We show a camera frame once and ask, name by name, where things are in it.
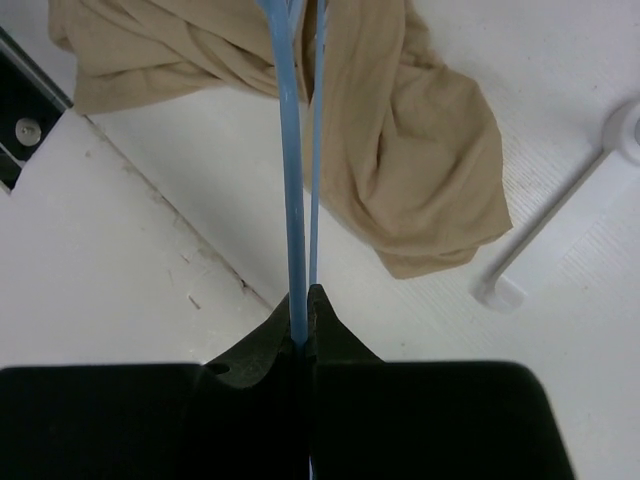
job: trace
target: scratch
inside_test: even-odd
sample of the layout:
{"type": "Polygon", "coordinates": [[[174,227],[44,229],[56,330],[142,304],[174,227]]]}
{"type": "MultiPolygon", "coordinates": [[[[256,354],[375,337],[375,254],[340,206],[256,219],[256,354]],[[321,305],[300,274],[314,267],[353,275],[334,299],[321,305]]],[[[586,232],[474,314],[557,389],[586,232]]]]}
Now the scratch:
{"type": "Polygon", "coordinates": [[[193,297],[191,295],[187,295],[187,298],[189,298],[189,301],[191,301],[191,303],[193,303],[193,306],[196,307],[196,310],[201,310],[202,307],[198,304],[198,302],[196,302],[193,297]]]}

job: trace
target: beige cloth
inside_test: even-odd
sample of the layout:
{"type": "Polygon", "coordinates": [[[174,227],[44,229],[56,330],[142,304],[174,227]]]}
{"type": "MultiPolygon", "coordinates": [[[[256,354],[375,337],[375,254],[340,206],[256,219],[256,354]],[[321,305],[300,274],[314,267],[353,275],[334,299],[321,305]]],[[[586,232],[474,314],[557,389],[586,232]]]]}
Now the beige cloth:
{"type": "MultiPolygon", "coordinates": [[[[510,227],[502,146],[478,86],[428,49],[409,0],[332,0],[325,58],[323,204],[398,278],[466,263],[510,227]]],[[[78,57],[80,113],[231,84],[277,96],[255,0],[50,0],[50,35],[78,57]]],[[[295,50],[313,109],[315,2],[295,50]]],[[[303,140],[310,179],[312,124],[303,140]]]]}

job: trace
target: white surface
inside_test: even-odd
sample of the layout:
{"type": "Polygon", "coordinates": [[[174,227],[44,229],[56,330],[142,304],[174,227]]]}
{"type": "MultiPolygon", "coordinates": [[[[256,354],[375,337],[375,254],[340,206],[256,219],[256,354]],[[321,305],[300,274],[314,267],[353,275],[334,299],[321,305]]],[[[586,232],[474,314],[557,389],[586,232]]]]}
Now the white surface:
{"type": "Polygon", "coordinates": [[[0,368],[207,361],[269,310],[67,112],[0,191],[0,368]]]}
{"type": "MultiPolygon", "coordinates": [[[[28,4],[14,10],[33,17],[44,10],[0,3],[28,4]]],[[[580,478],[639,478],[639,189],[611,206],[516,314],[488,311],[470,292],[598,155],[607,116],[640,95],[640,3],[419,0],[417,6],[437,51],[478,79],[494,108],[516,228],[471,265],[399,282],[321,211],[320,278],[342,320],[386,359],[527,365],[547,388],[580,478]]],[[[31,35],[19,34],[19,12],[11,21],[18,40],[31,35]]],[[[32,55],[46,56],[47,48],[34,45],[32,55]]],[[[271,303],[281,298],[286,264],[275,101],[219,89],[96,119],[249,284],[271,303]]]]}
{"type": "Polygon", "coordinates": [[[640,176],[640,101],[616,111],[603,129],[604,152],[487,282],[480,299],[510,313],[544,287],[556,265],[640,176]]]}

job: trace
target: white plastic handle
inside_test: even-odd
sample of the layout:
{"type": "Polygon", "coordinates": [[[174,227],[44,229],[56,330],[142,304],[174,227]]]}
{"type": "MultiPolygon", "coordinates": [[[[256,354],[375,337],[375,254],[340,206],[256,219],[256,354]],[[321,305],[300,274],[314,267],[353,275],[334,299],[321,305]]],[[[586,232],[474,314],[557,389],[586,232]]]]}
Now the white plastic handle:
{"type": "Polygon", "coordinates": [[[640,175],[640,100],[616,111],[603,132],[604,153],[485,286],[480,300],[511,312],[544,286],[556,265],[640,175]]]}

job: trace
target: towel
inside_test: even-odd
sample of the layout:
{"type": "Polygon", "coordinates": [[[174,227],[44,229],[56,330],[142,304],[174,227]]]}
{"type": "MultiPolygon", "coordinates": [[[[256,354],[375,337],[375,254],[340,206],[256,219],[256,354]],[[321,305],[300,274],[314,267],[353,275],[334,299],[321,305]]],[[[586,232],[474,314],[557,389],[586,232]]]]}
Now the towel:
{"type": "MultiPolygon", "coordinates": [[[[311,178],[316,2],[294,50],[311,178]]],[[[330,0],[320,195],[396,278],[469,262],[511,228],[502,143],[478,85],[429,48],[410,0],[330,0]]],[[[255,0],[49,0],[78,59],[75,108],[104,113],[227,84],[277,97],[255,0]]]]}

